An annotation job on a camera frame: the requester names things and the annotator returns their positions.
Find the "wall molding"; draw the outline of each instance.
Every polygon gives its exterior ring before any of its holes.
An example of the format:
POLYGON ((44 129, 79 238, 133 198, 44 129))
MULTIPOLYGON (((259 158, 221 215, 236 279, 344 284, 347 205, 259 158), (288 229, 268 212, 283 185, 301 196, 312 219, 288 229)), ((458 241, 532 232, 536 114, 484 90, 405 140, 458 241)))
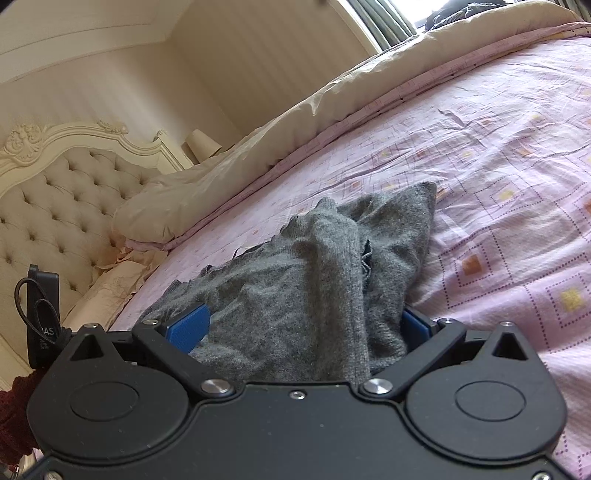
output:
POLYGON ((193 0, 161 0, 150 24, 84 30, 35 41, 0 54, 0 84, 68 60, 167 40, 193 0))

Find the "wall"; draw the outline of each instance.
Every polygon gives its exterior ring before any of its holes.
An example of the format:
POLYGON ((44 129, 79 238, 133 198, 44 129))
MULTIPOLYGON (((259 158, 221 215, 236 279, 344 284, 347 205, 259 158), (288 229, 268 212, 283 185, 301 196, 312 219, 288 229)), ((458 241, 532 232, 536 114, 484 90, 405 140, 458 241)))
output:
POLYGON ((131 140, 159 129, 181 144, 200 128, 228 147, 242 138, 169 41, 70 60, 0 85, 0 144, 16 123, 122 121, 131 140))
POLYGON ((195 0, 172 41, 243 135, 375 53, 331 3, 195 0))

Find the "tufted headboard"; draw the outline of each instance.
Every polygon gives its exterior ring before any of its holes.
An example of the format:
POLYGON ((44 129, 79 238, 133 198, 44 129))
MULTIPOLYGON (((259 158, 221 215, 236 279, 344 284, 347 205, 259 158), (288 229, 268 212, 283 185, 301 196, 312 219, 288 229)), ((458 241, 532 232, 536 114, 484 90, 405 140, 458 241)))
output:
POLYGON ((125 242, 112 230, 115 209, 150 178, 192 165, 165 132, 146 146, 126 132, 106 122, 18 125, 0 151, 0 388, 30 371, 13 299, 29 265, 59 273, 65 317, 88 291, 93 267, 113 264, 125 242))

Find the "pink patterned bedspread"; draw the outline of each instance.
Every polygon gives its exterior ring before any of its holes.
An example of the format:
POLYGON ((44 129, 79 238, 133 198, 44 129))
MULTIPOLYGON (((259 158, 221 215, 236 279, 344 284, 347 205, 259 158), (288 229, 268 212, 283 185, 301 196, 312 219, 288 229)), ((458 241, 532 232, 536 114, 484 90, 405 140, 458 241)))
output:
POLYGON ((383 113, 225 212, 148 280, 129 328, 188 280, 277 233, 320 198, 434 180, 435 228, 412 304, 475 329, 513 320, 567 399, 556 459, 591 474, 591 38, 495 60, 383 113))

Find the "curtain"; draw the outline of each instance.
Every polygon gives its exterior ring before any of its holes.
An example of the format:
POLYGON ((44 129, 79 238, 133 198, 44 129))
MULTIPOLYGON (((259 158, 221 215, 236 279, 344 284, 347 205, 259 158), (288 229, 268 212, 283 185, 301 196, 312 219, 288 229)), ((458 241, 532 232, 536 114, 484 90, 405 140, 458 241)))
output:
POLYGON ((390 0, 349 0, 379 46, 386 50, 417 34, 417 29, 390 0))
POLYGON ((580 16, 586 22, 591 22, 591 13, 589 9, 583 5, 580 0, 554 0, 554 3, 559 4, 561 7, 568 8, 580 16))

